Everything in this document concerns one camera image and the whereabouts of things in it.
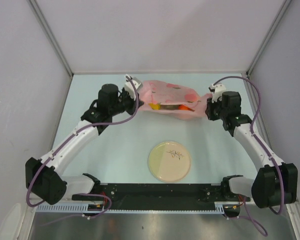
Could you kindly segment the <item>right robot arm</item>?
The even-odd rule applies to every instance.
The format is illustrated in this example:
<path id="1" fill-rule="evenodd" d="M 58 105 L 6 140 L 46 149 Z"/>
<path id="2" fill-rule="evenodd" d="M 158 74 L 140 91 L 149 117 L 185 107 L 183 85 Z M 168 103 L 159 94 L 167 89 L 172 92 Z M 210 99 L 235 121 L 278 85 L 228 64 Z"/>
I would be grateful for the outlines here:
<path id="1" fill-rule="evenodd" d="M 254 179 L 242 175 L 226 177 L 220 188 L 221 196 L 232 201 L 238 195 L 252 198 L 263 208 L 292 204 L 297 199 L 298 169 L 285 163 L 261 136 L 252 131 L 251 118 L 242 114 L 242 98 L 235 91 L 212 91 L 205 113 L 209 120 L 221 120 L 225 131 L 237 140 L 253 162 L 257 175 Z"/>

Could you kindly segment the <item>yellow fake mango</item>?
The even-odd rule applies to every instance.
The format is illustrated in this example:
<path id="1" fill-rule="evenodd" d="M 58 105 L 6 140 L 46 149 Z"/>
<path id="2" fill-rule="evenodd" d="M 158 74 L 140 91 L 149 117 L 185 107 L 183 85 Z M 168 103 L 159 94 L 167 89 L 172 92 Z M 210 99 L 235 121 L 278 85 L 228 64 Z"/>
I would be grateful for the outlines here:
<path id="1" fill-rule="evenodd" d="M 159 103 L 156 103 L 156 104 L 154 104 L 154 103 L 149 103 L 148 105 L 149 105 L 149 106 L 151 107 L 151 109 L 154 110 L 154 111 L 159 111 L 159 110 L 161 109 L 161 105 L 160 105 Z"/>

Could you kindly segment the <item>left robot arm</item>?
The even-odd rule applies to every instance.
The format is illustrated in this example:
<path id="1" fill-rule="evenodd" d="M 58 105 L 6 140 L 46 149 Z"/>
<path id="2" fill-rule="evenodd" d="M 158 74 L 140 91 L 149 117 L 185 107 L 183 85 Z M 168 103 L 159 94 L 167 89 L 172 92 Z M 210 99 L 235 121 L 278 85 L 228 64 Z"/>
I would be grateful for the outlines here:
<path id="1" fill-rule="evenodd" d="M 129 79 L 122 89 L 115 84 L 104 84 L 88 110 L 80 118 L 77 126 L 63 142 L 43 155 L 40 159 L 31 157 L 25 163 L 25 183 L 27 188 L 26 203 L 30 207 L 38 206 L 30 202 L 30 194 L 35 194 L 50 205 L 65 197 L 85 195 L 90 200 L 100 196 L 99 180 L 83 173 L 62 179 L 67 166 L 79 152 L 92 140 L 96 139 L 110 125 L 113 117 L 128 113 L 132 119 L 143 102 L 139 99 L 142 83 Z"/>

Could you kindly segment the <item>orange fake orange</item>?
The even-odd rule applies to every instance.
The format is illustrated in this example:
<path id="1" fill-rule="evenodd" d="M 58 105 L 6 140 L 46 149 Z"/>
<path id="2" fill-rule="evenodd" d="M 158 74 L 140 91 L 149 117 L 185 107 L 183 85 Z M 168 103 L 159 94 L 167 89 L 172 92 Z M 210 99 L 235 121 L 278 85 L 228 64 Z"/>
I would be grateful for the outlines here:
<path id="1" fill-rule="evenodd" d="M 180 105 L 178 106 L 178 109 L 179 109 L 179 110 L 182 110 L 182 111 L 192 111 L 191 108 L 189 108 L 189 107 L 187 107 L 186 105 L 183 105 L 183 104 L 180 104 Z"/>

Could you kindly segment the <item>pink plastic bag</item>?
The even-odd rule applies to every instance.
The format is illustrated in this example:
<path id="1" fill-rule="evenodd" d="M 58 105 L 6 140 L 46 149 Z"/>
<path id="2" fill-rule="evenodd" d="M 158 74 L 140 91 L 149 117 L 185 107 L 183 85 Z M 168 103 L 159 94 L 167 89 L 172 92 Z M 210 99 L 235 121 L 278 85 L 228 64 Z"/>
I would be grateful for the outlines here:
<path id="1" fill-rule="evenodd" d="M 179 84 L 167 83 L 159 80 L 146 80 L 139 92 L 139 99 L 144 104 L 140 111 L 152 112 L 171 116 L 180 120 L 192 120 L 205 118 L 207 99 L 212 94 L 199 95 L 194 89 Z M 160 110 L 152 110 L 149 103 L 160 104 Z M 179 105 L 185 105 L 192 109 L 179 110 Z"/>

